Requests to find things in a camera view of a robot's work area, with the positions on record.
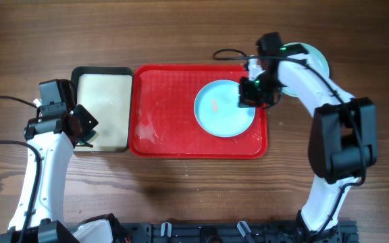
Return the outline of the green and yellow sponge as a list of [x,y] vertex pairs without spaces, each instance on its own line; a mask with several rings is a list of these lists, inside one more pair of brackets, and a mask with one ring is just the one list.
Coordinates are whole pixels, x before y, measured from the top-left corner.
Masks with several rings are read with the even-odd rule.
[[92,130],[87,135],[77,139],[76,146],[83,146],[88,148],[93,148],[93,141],[98,137],[98,133],[95,130]]

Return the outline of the light blue plate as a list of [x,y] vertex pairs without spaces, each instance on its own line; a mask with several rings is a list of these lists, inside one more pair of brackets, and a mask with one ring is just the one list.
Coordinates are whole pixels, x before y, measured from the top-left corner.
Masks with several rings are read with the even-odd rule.
[[280,48],[282,57],[294,61],[281,61],[278,80],[301,100],[316,101],[324,94],[321,76],[329,77],[330,69],[323,54],[306,43],[288,43]]
[[239,107],[239,83],[216,80],[206,84],[194,100],[194,116],[207,133],[230,138],[242,134],[255,119],[254,107]]

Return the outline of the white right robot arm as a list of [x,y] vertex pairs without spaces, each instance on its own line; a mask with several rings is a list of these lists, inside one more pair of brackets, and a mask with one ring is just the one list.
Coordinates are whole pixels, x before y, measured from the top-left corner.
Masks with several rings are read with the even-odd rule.
[[315,66],[301,44],[246,56],[240,105],[270,108],[284,87],[293,90],[312,117],[308,159],[315,174],[297,216],[299,238],[323,240],[338,228],[338,214],[351,188],[362,186],[378,157],[375,105],[341,89]]

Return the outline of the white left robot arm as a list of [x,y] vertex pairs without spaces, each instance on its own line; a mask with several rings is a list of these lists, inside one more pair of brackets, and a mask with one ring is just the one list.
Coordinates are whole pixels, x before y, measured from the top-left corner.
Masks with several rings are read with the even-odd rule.
[[77,142],[97,120],[82,106],[61,113],[42,113],[25,129],[28,162],[18,208],[0,242],[129,242],[130,234],[113,214],[83,221],[75,232],[63,222],[68,163]]

